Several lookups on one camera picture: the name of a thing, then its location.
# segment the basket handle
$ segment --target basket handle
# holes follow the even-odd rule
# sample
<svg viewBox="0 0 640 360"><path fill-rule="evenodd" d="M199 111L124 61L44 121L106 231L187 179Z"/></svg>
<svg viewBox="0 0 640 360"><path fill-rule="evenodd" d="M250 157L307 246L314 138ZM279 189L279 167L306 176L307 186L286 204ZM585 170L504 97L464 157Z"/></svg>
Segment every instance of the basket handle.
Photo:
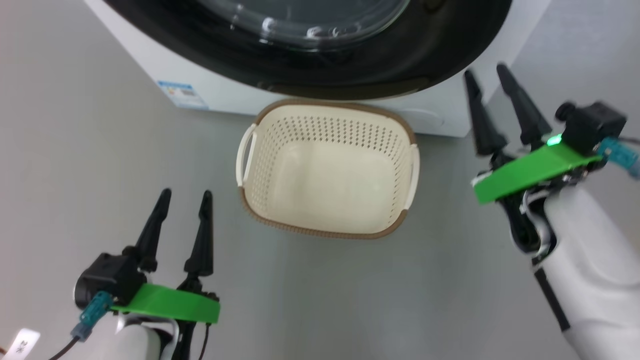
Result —
<svg viewBox="0 0 640 360"><path fill-rule="evenodd" d="M249 166L251 165L251 159L253 158L253 148L255 147L255 139L257 137L255 134L255 128L256 125L251 124L251 126L244 132L242 140L240 140L240 147L238 147L238 155L236 157L236 182L240 188L244 186L244 182L249 176ZM249 144L249 139L251 139L251 148L249 149L249 157L246 160L246 166L243 173L244 154L246 152L246 146Z"/></svg>
<svg viewBox="0 0 640 360"><path fill-rule="evenodd" d="M420 176L420 151L418 150L418 144L411 144L410 150L412 155L411 183L409 184L409 193L407 194L406 202L404 204L405 210L409 210L411 203L413 203L413 197L415 196L415 191L418 188L418 177Z"/></svg>

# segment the white washing machine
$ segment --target white washing machine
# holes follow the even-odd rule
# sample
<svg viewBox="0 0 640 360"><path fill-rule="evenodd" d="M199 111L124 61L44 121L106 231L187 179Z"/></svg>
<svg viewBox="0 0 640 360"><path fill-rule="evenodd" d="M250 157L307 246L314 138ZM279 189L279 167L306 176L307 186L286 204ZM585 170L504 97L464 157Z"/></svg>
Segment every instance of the white washing machine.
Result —
<svg viewBox="0 0 640 360"><path fill-rule="evenodd" d="M176 106L256 115L280 99L364 102L465 136L550 0L86 0Z"/></svg>

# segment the laundry basket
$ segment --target laundry basket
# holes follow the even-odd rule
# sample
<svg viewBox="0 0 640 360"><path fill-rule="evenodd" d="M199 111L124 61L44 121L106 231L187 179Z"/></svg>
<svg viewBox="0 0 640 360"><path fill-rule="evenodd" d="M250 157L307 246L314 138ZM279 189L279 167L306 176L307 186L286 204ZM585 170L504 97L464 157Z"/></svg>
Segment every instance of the laundry basket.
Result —
<svg viewBox="0 0 640 360"><path fill-rule="evenodd" d="M247 129L236 180L245 208L265 224L375 239L406 217L419 167L415 135L399 115L359 104L285 100Z"/></svg>

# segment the washing machine door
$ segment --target washing machine door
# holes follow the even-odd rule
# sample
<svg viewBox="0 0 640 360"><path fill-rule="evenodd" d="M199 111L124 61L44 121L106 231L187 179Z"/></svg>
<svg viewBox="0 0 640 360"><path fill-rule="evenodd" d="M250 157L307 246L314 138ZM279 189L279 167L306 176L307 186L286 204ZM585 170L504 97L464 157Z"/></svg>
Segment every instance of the washing machine door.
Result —
<svg viewBox="0 0 640 360"><path fill-rule="evenodd" d="M410 94L491 43L511 0L105 0L177 54L264 90L329 100Z"/></svg>

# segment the basket bottom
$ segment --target basket bottom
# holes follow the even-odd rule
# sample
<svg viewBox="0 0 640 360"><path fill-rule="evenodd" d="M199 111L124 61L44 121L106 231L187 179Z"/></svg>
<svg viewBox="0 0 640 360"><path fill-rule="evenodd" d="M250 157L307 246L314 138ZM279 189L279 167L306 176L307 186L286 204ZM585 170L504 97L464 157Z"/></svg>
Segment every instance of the basket bottom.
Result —
<svg viewBox="0 0 640 360"><path fill-rule="evenodd" d="M377 233L401 212L396 171L383 152L353 145L294 142L275 159L268 217L336 233Z"/></svg>

